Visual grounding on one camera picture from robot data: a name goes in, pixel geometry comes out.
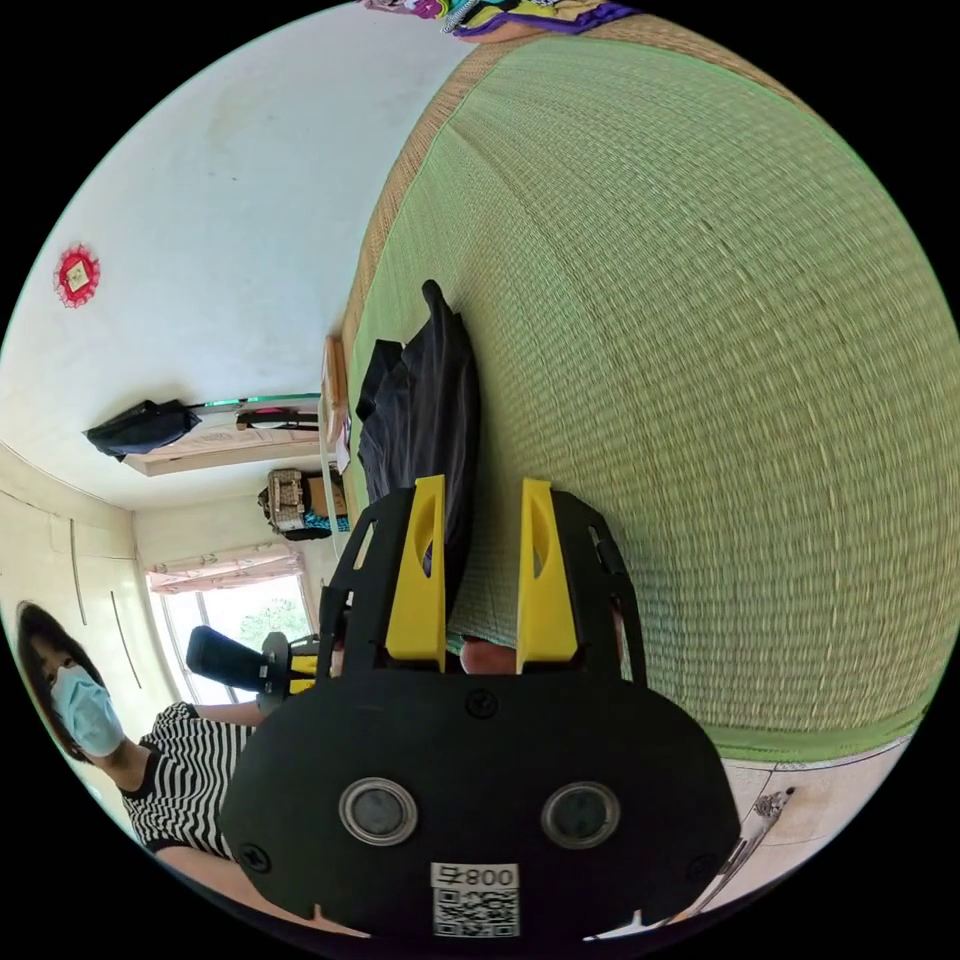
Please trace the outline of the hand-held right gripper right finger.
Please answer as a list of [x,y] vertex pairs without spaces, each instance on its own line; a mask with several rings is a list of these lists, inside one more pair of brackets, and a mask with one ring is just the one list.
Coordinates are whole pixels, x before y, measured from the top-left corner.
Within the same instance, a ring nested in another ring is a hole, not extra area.
[[567,665],[578,640],[553,490],[543,480],[523,480],[517,597],[517,673]]

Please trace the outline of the person's right hand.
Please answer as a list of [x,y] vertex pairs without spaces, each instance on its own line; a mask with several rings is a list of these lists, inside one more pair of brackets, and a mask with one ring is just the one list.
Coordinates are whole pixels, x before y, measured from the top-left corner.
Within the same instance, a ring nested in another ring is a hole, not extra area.
[[472,675],[514,675],[514,648],[473,636],[464,636],[459,654],[465,673]]

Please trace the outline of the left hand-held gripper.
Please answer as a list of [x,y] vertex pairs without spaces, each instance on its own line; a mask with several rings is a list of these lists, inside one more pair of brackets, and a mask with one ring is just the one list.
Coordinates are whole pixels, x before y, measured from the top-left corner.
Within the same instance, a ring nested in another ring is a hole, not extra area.
[[259,673],[259,710],[274,711],[286,699],[312,688],[317,678],[319,651],[317,635],[288,640],[283,633],[269,633],[262,647],[265,664]]

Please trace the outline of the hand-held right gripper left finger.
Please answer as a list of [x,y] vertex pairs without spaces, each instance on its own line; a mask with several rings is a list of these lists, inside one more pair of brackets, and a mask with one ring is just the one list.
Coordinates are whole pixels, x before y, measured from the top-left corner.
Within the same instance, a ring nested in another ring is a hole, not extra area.
[[445,670],[444,523],[444,477],[418,479],[386,634],[387,654],[403,667]]

